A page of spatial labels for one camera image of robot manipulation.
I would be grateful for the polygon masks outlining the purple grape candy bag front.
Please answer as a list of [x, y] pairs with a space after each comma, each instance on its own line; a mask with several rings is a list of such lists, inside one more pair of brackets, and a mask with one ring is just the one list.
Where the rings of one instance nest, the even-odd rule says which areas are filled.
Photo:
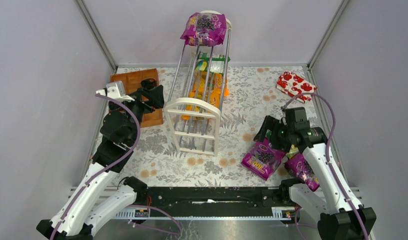
[[254, 145], [241, 164], [266, 181], [280, 166], [285, 155], [285, 152], [273, 149], [268, 138], [265, 138]]

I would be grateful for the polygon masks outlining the green Fox's candy bag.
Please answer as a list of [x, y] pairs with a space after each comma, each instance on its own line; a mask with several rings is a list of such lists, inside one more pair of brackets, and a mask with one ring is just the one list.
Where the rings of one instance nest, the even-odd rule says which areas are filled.
[[210, 67], [211, 73], [224, 74], [225, 63], [226, 63], [226, 55], [214, 54], [210, 62], [210, 53], [200, 52], [198, 54], [198, 59], [195, 65], [195, 70], [206, 72], [208, 67]]

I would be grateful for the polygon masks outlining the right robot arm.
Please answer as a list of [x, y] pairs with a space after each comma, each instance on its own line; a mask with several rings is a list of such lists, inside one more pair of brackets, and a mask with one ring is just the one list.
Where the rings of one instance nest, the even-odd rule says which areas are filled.
[[292, 202], [304, 208], [317, 222], [320, 238], [368, 239], [376, 214], [355, 196], [333, 158], [329, 138], [322, 128], [311, 127], [305, 108], [284, 109], [282, 119], [267, 115], [254, 140], [264, 140], [268, 132], [268, 140], [275, 150], [286, 152], [296, 146], [318, 179], [323, 198], [305, 184], [295, 183], [287, 189]]

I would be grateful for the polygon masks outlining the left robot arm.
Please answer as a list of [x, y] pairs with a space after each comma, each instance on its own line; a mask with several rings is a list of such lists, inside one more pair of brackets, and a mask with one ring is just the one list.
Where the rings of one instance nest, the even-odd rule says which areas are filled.
[[91, 240], [122, 209], [143, 200], [146, 184], [131, 178], [120, 190], [95, 205], [133, 154], [140, 139], [143, 115], [164, 107], [164, 87], [145, 84], [126, 94], [123, 83], [117, 81], [97, 90], [95, 96], [123, 111], [115, 110], [104, 117], [100, 129], [102, 141], [84, 178], [55, 216], [38, 223], [37, 231], [49, 240]]

